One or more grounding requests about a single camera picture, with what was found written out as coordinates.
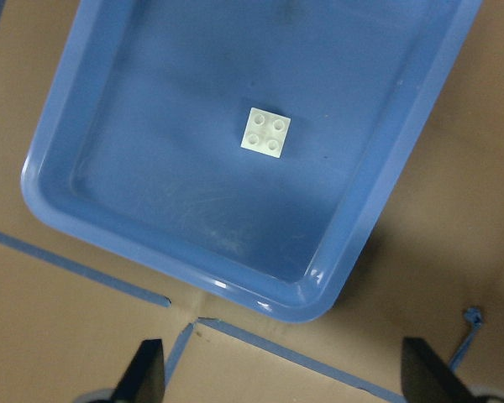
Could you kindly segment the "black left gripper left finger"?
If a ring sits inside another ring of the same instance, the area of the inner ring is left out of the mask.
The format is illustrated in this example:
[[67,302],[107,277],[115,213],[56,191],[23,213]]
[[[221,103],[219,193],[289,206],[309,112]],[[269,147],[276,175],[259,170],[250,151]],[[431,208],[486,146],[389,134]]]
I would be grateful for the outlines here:
[[165,395],[164,349],[160,338],[144,340],[110,402],[162,402]]

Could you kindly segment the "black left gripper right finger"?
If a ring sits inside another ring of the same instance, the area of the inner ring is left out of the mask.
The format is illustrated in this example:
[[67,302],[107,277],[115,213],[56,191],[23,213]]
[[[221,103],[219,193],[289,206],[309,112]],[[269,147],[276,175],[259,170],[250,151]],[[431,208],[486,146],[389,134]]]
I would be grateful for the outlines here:
[[423,338],[403,338],[401,386],[406,402],[475,402]]

